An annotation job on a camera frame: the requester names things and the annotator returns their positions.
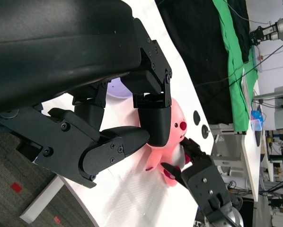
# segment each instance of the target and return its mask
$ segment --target plush toy red nose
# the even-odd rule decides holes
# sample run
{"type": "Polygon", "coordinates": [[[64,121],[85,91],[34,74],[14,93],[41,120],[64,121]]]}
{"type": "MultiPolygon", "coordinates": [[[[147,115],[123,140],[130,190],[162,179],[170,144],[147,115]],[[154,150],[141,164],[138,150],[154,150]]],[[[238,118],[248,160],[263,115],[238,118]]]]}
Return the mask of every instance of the plush toy red nose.
{"type": "Polygon", "coordinates": [[[187,128],[187,123],[186,122],[181,122],[179,127],[181,128],[181,130],[186,130],[187,128]]]}

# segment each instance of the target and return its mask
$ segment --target robot arm in background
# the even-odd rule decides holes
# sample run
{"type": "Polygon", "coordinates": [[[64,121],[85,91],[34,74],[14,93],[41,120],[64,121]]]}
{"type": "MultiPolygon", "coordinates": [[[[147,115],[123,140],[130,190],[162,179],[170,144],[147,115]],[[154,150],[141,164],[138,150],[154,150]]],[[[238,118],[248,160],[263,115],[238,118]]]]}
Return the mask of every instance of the robot arm in background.
{"type": "Polygon", "coordinates": [[[283,18],[269,27],[262,28],[259,26],[250,33],[250,38],[253,45],[258,45],[266,40],[283,40],[283,18]]]}
{"type": "Polygon", "coordinates": [[[0,1],[0,131],[19,137],[29,160],[79,184],[94,187],[100,171],[147,142],[167,143],[171,76],[159,44],[121,0],[0,1]],[[141,127],[99,131],[107,83],[117,77],[141,127]],[[63,93],[74,112],[43,115],[41,103],[63,93]]]}

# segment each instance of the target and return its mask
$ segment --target green cloth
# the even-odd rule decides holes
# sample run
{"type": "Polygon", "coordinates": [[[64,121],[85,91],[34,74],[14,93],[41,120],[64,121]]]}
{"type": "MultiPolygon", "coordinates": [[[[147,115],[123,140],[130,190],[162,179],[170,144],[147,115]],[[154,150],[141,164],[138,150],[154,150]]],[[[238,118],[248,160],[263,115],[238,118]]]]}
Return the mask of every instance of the green cloth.
{"type": "MultiPolygon", "coordinates": [[[[230,86],[234,130],[246,131],[248,130],[248,126],[249,126],[249,114],[241,88],[241,77],[242,77],[243,69],[245,69],[245,72],[248,72],[253,68],[253,59],[251,53],[252,51],[250,50],[249,62],[243,63],[241,58],[239,42],[234,30],[233,20],[231,17],[228,4],[223,0],[213,0],[213,3],[220,15],[221,33],[223,37],[223,42],[227,52],[229,53],[229,58],[228,58],[229,84],[232,84],[235,80],[238,80],[232,86],[230,86]]],[[[252,103],[253,88],[256,80],[258,79],[257,71],[252,70],[251,72],[249,72],[246,75],[246,79],[247,79],[250,103],[252,103]]]]}

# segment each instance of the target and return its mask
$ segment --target pink plush toy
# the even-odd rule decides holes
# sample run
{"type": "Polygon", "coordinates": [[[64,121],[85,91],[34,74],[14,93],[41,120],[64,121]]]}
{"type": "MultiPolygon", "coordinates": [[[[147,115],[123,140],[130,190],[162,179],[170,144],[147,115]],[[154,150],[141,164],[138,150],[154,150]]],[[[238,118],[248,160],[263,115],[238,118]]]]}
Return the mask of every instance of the pink plush toy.
{"type": "Polygon", "coordinates": [[[165,170],[162,166],[162,162],[169,163],[176,166],[178,169],[184,167],[186,163],[190,161],[189,157],[185,155],[180,142],[184,139],[187,132],[187,123],[183,111],[175,99],[172,98],[171,106],[171,129],[170,136],[167,144],[164,147],[152,147],[152,152],[146,163],[146,171],[158,168],[163,174],[166,184],[169,186],[175,186],[177,181],[174,177],[165,170]]]}

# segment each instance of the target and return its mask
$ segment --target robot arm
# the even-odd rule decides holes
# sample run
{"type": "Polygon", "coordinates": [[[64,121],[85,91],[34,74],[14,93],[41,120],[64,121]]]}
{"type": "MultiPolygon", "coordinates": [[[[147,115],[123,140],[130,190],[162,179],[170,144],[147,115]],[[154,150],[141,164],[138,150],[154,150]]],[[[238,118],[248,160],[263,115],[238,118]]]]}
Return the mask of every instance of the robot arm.
{"type": "Polygon", "coordinates": [[[207,227],[243,227],[240,213],[231,204],[230,192],[209,155],[202,152],[192,139],[181,142],[192,166],[180,172],[167,163],[161,165],[187,188],[200,211],[207,227]]]}
{"type": "Polygon", "coordinates": [[[94,187],[100,171],[147,142],[167,143],[171,76],[121,0],[0,1],[0,131],[21,138],[18,151],[32,162],[79,184],[94,187]],[[141,128],[99,131],[117,77],[133,93],[141,128]],[[42,102],[65,92],[74,112],[41,113],[42,102]]]}
{"type": "Polygon", "coordinates": [[[279,19],[275,24],[262,28],[259,26],[255,31],[250,33],[253,45],[258,45],[265,40],[283,40],[283,18],[279,19]]]}

